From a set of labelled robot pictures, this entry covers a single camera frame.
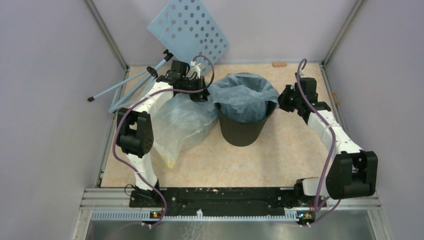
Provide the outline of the light blue trash bag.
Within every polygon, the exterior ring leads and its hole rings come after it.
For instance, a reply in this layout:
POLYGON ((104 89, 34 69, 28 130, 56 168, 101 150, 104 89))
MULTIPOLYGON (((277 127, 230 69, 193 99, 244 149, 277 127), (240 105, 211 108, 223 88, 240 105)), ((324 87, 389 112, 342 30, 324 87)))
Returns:
POLYGON ((254 123, 266 117, 267 104, 276 103, 279 93, 260 75, 241 72, 228 75, 208 87, 215 104, 229 119, 254 123))

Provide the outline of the translucent yellowish trash bag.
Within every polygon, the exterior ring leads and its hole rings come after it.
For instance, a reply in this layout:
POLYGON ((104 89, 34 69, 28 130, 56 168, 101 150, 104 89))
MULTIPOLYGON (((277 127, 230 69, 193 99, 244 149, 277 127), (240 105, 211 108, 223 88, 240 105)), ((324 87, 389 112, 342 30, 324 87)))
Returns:
POLYGON ((217 121, 210 95, 205 101, 193 101, 188 94, 176 94, 152 117, 152 161, 163 169, 173 169, 180 152, 202 143, 217 121))

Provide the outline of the black plastic trash bin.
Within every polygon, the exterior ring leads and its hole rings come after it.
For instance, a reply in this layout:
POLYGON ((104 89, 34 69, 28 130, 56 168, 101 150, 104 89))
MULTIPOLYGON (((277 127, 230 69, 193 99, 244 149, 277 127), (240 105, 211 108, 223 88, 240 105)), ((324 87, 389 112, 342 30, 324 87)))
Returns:
POLYGON ((223 138, 233 146, 246 147, 258 139, 267 120, 273 115, 277 104, 272 101, 267 101, 265 117, 251 123, 232 120, 221 111, 221 105, 219 103, 215 103, 214 106, 218 113, 219 125, 223 138))

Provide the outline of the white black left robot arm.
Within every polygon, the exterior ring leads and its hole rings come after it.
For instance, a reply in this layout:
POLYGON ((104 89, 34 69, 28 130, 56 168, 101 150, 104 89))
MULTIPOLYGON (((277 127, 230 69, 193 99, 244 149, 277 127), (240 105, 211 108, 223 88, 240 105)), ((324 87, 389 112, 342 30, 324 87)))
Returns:
POLYGON ((207 84, 201 75, 201 63, 173 60, 171 68, 164 75, 155 75, 147 83, 139 101, 129 108, 117 112, 117 126, 112 152, 120 147, 128 157, 127 165, 134 171, 135 188, 143 191, 141 200, 149 207, 160 202, 159 183, 150 158, 154 146, 152 115, 175 95, 187 97, 194 102, 208 99, 207 84))

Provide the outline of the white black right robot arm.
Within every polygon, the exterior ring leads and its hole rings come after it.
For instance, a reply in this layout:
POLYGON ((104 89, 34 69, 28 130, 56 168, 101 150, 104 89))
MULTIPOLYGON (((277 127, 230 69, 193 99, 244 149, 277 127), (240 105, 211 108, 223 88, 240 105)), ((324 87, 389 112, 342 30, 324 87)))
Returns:
POLYGON ((330 154, 324 177, 299 179, 293 200, 307 206, 316 194, 334 200, 372 196, 376 190, 378 157, 365 151, 336 121, 329 105, 318 100, 317 82, 303 77, 287 84, 278 97, 280 109, 297 114, 312 128, 330 154))

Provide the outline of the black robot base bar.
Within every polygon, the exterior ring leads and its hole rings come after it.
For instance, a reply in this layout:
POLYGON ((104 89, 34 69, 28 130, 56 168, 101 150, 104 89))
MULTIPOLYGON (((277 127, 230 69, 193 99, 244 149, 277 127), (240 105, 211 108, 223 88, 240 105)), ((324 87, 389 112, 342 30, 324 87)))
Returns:
POLYGON ((287 209, 314 202, 300 187, 168 187, 134 189, 131 208, 159 208, 167 217, 194 216, 201 210, 206 217, 283 216, 287 209))

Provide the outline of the light blue tripod legs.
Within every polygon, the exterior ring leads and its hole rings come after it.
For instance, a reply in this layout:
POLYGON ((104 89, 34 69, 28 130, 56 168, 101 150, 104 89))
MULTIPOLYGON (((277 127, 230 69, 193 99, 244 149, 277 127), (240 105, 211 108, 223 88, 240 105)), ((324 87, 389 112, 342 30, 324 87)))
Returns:
POLYGON ((135 75, 133 75, 132 77, 129 77, 127 79, 124 79, 123 81, 121 81, 120 83, 117 83, 111 87, 109 87, 108 89, 90 96, 87 98, 87 101, 93 102, 94 100, 96 100, 97 98, 99 98, 100 96, 115 90, 115 94, 114 97, 112 99, 111 102, 111 106, 109 107, 108 112, 109 113, 113 113, 116 110, 118 110, 121 107, 124 107, 125 105, 129 104, 129 99, 137 92, 137 90, 142 87, 144 84, 146 83, 151 83, 154 79, 156 79, 159 75, 158 75, 158 70, 163 67, 165 65, 165 63, 169 62, 173 57, 174 54, 171 53, 168 49, 166 49, 164 52, 164 58, 155 66, 155 67, 151 67, 151 66, 147 66, 145 70, 136 73, 135 75), (138 83, 135 84, 134 87, 132 87, 127 93, 125 93, 123 96, 121 96, 120 98, 118 98, 118 89, 120 89, 122 86, 126 85, 128 82, 135 80, 138 77, 141 77, 145 75, 138 83))

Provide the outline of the small wooden cork piece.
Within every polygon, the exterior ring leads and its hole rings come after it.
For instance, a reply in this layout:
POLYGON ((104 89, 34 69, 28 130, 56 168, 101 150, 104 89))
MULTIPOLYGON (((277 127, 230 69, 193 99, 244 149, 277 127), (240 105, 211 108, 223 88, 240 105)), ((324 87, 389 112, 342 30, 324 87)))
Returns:
POLYGON ((274 61, 274 62, 272 63, 272 66, 273 66, 274 68, 284 68, 284 67, 286 67, 286 66, 287 66, 287 62, 285 62, 285 61, 274 61))

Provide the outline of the light blue perforated stand plate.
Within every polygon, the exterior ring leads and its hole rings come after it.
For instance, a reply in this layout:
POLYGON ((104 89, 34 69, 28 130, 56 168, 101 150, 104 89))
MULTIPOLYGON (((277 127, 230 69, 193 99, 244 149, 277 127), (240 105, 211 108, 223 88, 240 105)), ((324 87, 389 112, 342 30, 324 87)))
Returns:
POLYGON ((147 29, 181 62, 204 55, 215 64, 230 47, 201 0, 170 0, 147 29))

